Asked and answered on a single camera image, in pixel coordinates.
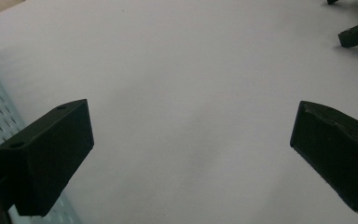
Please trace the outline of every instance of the white tabletop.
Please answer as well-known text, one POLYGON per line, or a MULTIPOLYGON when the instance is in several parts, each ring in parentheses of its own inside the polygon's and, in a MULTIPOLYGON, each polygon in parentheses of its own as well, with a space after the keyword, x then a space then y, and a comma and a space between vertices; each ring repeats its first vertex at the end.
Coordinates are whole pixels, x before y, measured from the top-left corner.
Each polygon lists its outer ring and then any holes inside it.
POLYGON ((0 13, 27 123, 87 98, 84 223, 358 223, 289 147, 301 100, 358 119, 358 1, 30 0, 0 13))

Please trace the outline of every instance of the white table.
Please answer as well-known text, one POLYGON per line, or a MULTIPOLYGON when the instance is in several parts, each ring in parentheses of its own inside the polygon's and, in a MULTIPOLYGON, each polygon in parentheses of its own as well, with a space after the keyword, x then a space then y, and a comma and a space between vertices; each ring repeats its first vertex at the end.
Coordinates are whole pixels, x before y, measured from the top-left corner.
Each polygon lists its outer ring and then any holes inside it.
POLYGON ((30 0, 0 13, 27 123, 87 98, 84 223, 358 223, 289 147, 299 101, 358 119, 358 1, 30 0))

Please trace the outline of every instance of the perforated plastic basket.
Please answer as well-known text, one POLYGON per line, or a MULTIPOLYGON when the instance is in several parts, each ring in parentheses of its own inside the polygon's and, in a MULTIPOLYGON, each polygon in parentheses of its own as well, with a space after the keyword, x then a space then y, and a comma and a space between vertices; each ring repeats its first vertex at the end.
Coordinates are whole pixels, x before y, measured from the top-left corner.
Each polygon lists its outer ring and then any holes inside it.
MULTIPOLYGON (((25 124, 19 113, 0 84, 0 144, 24 127, 25 124)), ((9 210, 9 213, 14 224, 80 223, 64 194, 45 217, 20 217, 15 206, 9 210)))

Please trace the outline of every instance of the black block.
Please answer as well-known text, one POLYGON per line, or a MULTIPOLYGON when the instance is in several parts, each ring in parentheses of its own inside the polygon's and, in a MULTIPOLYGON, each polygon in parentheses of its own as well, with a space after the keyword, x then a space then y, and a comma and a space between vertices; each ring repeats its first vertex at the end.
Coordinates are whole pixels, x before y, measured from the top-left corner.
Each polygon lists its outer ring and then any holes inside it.
POLYGON ((358 120, 301 102, 290 145, 358 213, 358 120))
POLYGON ((87 100, 60 105, 0 146, 22 216, 45 216, 94 145, 87 100))

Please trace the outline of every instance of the table surface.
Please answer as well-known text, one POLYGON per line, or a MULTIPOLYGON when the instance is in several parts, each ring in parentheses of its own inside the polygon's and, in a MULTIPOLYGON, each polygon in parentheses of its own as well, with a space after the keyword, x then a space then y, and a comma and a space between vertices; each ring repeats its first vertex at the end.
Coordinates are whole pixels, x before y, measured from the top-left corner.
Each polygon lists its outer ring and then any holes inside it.
POLYGON ((358 1, 31 0, 0 13, 27 123, 87 98, 84 223, 358 223, 289 147, 301 100, 358 119, 358 1))

